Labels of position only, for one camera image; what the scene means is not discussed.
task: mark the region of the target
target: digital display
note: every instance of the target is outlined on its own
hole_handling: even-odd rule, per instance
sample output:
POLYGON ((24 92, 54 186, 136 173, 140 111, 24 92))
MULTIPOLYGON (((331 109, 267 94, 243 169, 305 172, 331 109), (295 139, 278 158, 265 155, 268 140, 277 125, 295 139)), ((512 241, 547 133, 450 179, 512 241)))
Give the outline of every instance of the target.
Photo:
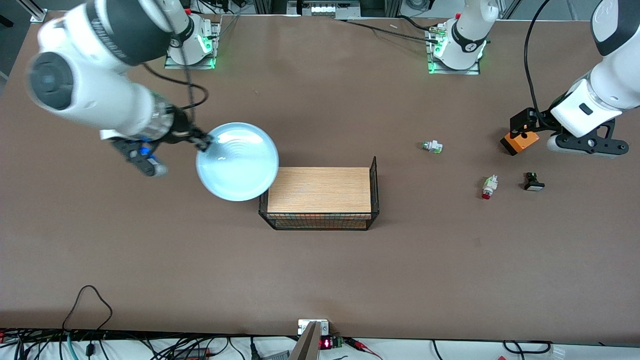
POLYGON ((328 350, 333 348, 333 341, 332 341, 332 336, 323 336, 320 339, 320 346, 319 349, 320 350, 328 350))

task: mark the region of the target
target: green led light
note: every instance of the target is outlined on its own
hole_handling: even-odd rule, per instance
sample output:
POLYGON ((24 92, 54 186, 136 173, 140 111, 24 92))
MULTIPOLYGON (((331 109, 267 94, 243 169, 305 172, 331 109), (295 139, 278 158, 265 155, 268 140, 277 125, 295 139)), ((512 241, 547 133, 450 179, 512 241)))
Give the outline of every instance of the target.
POLYGON ((202 51, 204 51, 205 53, 208 53, 209 51, 211 51, 211 40, 205 39, 200 35, 198 35, 197 39, 198 39, 198 42, 200 43, 200 46, 202 47, 202 51))

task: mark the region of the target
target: electrical cable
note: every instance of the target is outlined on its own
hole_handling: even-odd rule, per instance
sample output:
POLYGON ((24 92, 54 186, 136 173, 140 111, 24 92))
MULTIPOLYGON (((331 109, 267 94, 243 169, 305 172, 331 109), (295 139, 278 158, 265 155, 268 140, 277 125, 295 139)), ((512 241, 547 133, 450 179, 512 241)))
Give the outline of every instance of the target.
POLYGON ((436 345, 436 341, 431 340, 431 342, 433 343, 433 350, 436 350, 436 355, 438 356, 438 360, 443 360, 442 356, 440 356, 440 352, 438 351, 438 345, 436 345))
MULTIPOLYGON (((223 11, 225 10, 222 6, 213 5, 213 4, 207 4, 207 3, 205 3, 203 0, 198 0, 198 2, 199 2, 199 3, 202 3, 204 6, 208 7, 208 8, 209 8, 209 10, 211 10, 211 11, 212 11, 213 13, 215 13, 215 14, 218 14, 218 13, 216 13, 216 10, 214 10, 214 8, 216 8, 216 9, 220 9, 220 10, 223 10, 223 11)), ((232 14, 234 14, 234 15, 236 14, 236 13, 234 13, 234 12, 233 12, 233 10, 231 10, 231 9, 227 9, 227 10, 225 11, 225 13, 227 13, 227 12, 230 12, 230 13, 232 13, 232 14)))
POLYGON ((373 355, 375 357, 377 357, 380 360, 384 360, 380 355, 376 354, 375 351, 369 349, 369 347, 367 347, 367 345, 364 345, 363 343, 361 343, 360 341, 354 339, 354 338, 342 338, 344 340, 344 343, 349 345, 350 347, 358 350, 358 351, 362 351, 362 352, 366 352, 367 354, 373 355))
POLYGON ((60 360, 64 360, 62 358, 62 335, 60 335, 60 338, 58 339, 58 353, 60 354, 60 360))
POLYGON ((95 294, 98 295, 98 299, 100 299, 100 301, 109 309, 109 316, 107 317, 107 320, 104 320, 102 324, 100 324, 100 326, 98 326, 95 330, 96 331, 100 330, 100 328, 102 328, 105 324, 107 324, 111 319, 111 317, 113 316, 113 308, 111 308, 109 303, 102 298, 102 295, 100 295, 100 292, 98 291, 98 289, 96 289, 95 286, 93 285, 84 285, 82 288, 80 288, 80 291, 76 296, 76 301, 74 302, 74 305, 71 307, 71 311, 69 311, 69 314, 67 314, 67 317, 65 317, 65 319, 62 321, 62 330, 70 331, 70 329, 67 329, 67 320, 69 320, 71 315, 73 315, 74 311, 76 310, 76 306, 78 305, 78 300, 80 300, 80 295, 82 295, 82 292, 86 288, 91 288, 95 292, 95 294))
POLYGON ((421 25, 418 25, 415 21, 413 21, 413 19, 410 18, 409 16, 404 16, 404 15, 398 15, 397 18, 398 19, 407 20, 411 25, 413 25, 414 28, 418 28, 418 29, 424 30, 424 31, 429 31, 429 28, 433 28, 435 26, 438 26, 438 24, 434 24, 434 25, 431 25, 431 26, 421 26, 421 25))
POLYGON ((253 336, 250 339, 249 347, 251 348, 251 360, 262 360, 262 357, 258 352, 258 348, 255 346, 255 342, 253 342, 253 336))
POLYGON ((510 352, 512 354, 520 355, 522 360, 525 360, 525 358, 524 358, 525 354, 540 355, 540 354, 546 354, 547 352, 551 351, 551 343, 543 342, 542 344, 546 344, 547 348, 544 349, 544 350, 522 350, 522 347, 520 346, 520 344, 518 342, 516 342, 514 340, 504 340, 502 342, 502 347, 504 347, 504 350, 507 350, 508 352, 510 352), (507 343, 512 343, 512 344, 516 345, 516 348, 518 350, 511 350, 507 346, 507 343))
POLYGON ((525 40, 524 40, 524 72, 525 72, 525 75, 527 76, 527 82, 529 83, 529 91, 531 93, 531 100, 533 101, 533 109, 536 112, 536 116, 538 120, 544 126, 553 129, 553 127, 550 127, 542 118, 542 114, 540 113, 540 109, 538 108, 538 100, 536 99, 536 92, 533 88, 533 82, 531 81, 531 74, 529 73, 529 38, 531 37, 531 31, 533 30, 533 26, 535 25, 536 20, 538 20, 538 16, 540 16, 542 9, 545 8, 545 6, 549 3, 549 1, 550 0, 545 0, 542 3, 542 5, 540 5, 540 7, 538 8, 538 11, 536 12, 535 15, 533 15, 533 19, 531 19, 531 23, 529 24, 529 30, 527 30, 527 36, 525 37, 525 40))
POLYGON ((218 36, 216 36, 217 38, 221 38, 222 34, 226 33, 227 30, 231 27, 231 25, 233 25, 236 21, 238 21, 238 18, 240 18, 240 13, 242 12, 244 8, 240 8, 240 10, 238 10, 238 13, 234 15, 234 18, 231 19, 231 21, 229 22, 229 24, 227 26, 225 26, 224 29, 222 29, 222 31, 220 31, 220 34, 218 34, 218 36))
POLYGON ((208 8, 209 8, 209 10, 211 10, 214 14, 216 14, 216 15, 218 14, 218 13, 216 12, 216 10, 214 10, 214 8, 210 7, 207 3, 203 2, 202 0, 197 0, 197 1, 196 1, 196 3, 198 4, 198 10, 202 11, 202 10, 200 9, 200 3, 203 3, 203 4, 204 4, 204 6, 208 7, 208 8))
POLYGON ((228 338, 228 339, 229 339, 229 345, 231 345, 231 347, 232 347, 232 348, 234 348, 234 350, 235 350, 235 351, 237 351, 237 352, 238 352, 238 354, 240 354, 240 356, 242 356, 242 360, 246 360, 246 359, 244 358, 243 353, 242 353, 242 352, 240 352, 240 350, 238 350, 238 349, 234 346, 234 344, 231 342, 231 338, 228 338))
MULTIPOLYGON (((169 15, 166 14, 166 12, 163 10, 162 5, 160 5, 159 0, 153 0, 154 4, 156 5, 156 8, 160 11, 160 13, 162 14, 162 16, 164 17, 164 21, 166 21, 166 23, 169 25, 169 29, 171 30, 171 34, 172 34, 172 38, 179 38, 180 35, 178 34, 178 32, 175 29, 175 26, 173 26, 173 23, 171 22, 171 19, 169 19, 169 15)), ((184 47, 180 46, 179 47, 180 50, 180 56, 182 57, 182 59, 186 59, 186 53, 184 51, 184 47)), ((189 96, 189 105, 193 105, 193 89, 192 89, 192 81, 191 81, 191 72, 189 71, 189 67, 187 65, 183 65, 182 68, 184 69, 184 76, 187 79, 187 94, 189 96)), ((191 123, 195 123, 196 121, 196 111, 195 108, 192 106, 189 108, 190 109, 190 114, 191 114, 191 123)))
POLYGON ((36 354, 36 356, 33 358, 33 360, 38 360, 40 358, 40 354, 42 353, 42 351, 47 347, 47 345, 51 342, 51 340, 53 340, 53 336, 51 336, 46 343, 44 343, 44 346, 42 348, 38 348, 38 353, 36 354))
POLYGON ((407 35, 407 34, 402 34, 402 33, 396 33, 395 31, 389 31, 386 29, 381 29, 381 28, 376 28, 375 26, 371 26, 371 25, 366 25, 366 24, 361 24, 359 22, 351 22, 348 20, 341 20, 343 22, 346 22, 347 24, 352 24, 352 25, 357 25, 357 26, 362 26, 363 28, 367 28, 367 29, 372 29, 375 31, 381 31, 383 33, 387 33, 387 34, 391 34, 391 35, 395 35, 397 37, 403 37, 403 38, 410 38, 410 39, 414 39, 414 40, 420 40, 420 41, 425 41, 425 42, 430 42, 432 44, 437 44, 437 40, 435 39, 428 39, 428 38, 421 38, 421 37, 415 37, 413 35, 407 35))
POLYGON ((70 332, 67 333, 67 346, 69 347, 69 352, 71 353, 71 357, 73 357, 74 360, 78 360, 78 355, 76 355, 76 351, 74 350, 74 347, 71 344, 71 333, 70 332))
POLYGON ((219 351, 219 352, 217 352, 217 353, 212 354, 211 356, 216 356, 216 355, 220 355, 220 354, 222 354, 222 352, 223 352, 223 351, 225 351, 225 349, 227 348, 227 346, 229 346, 229 341, 230 341, 230 339, 229 339, 229 338, 227 338, 227 343, 226 343, 226 344, 225 344, 225 346, 222 348, 222 350, 220 350, 220 351, 219 351))
POLYGON ((107 356, 107 351, 104 350, 104 345, 102 345, 102 339, 98 339, 98 344, 100 344, 100 349, 102 350, 102 355, 104 355, 104 358, 106 360, 110 360, 109 356, 107 356))
POLYGON ((204 95, 202 100, 200 100, 198 102, 195 102, 195 103, 192 102, 190 105, 187 105, 187 106, 183 106, 183 107, 181 107, 182 110, 195 108, 196 106, 202 105, 202 104, 204 104, 205 101, 209 100, 209 91, 204 86, 198 85, 198 84, 194 84, 194 83, 189 84, 187 81, 182 81, 182 80, 178 80, 178 79, 169 78, 168 76, 164 76, 164 75, 156 72, 154 69, 151 69, 151 67, 147 63, 143 63, 142 66, 148 72, 150 72, 153 76, 155 76, 157 78, 160 78, 162 80, 167 80, 167 81, 170 81, 170 82, 175 83, 175 84, 192 86, 192 87, 197 88, 198 90, 202 91, 202 93, 204 95))

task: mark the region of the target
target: metal frame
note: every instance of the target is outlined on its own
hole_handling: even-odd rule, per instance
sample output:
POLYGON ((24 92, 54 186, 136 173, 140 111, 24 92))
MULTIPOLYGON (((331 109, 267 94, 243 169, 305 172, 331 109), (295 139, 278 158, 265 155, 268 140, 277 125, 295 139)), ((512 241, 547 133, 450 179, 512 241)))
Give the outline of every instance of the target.
POLYGON ((296 343, 296 347, 293 348, 289 360, 317 360, 322 331, 321 322, 309 322, 296 343))
POLYGON ((43 9, 34 0, 16 0, 22 7, 31 14, 31 22, 44 22, 47 16, 47 9, 43 9))
POLYGON ((501 19, 510 19, 513 16, 513 13, 518 9, 518 6, 520 6, 520 3, 522 2, 522 0, 513 0, 511 2, 511 5, 509 5, 508 8, 506 8, 500 16, 501 19))

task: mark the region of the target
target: light blue plate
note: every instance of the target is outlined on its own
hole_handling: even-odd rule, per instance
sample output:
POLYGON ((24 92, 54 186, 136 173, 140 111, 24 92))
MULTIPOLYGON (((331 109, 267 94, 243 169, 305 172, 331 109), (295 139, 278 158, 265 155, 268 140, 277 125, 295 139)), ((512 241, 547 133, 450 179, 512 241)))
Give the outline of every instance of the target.
POLYGON ((278 174, 278 149, 262 129, 230 122, 209 132, 207 151, 198 151, 196 170, 202 184, 217 197, 244 201, 260 196, 278 174))

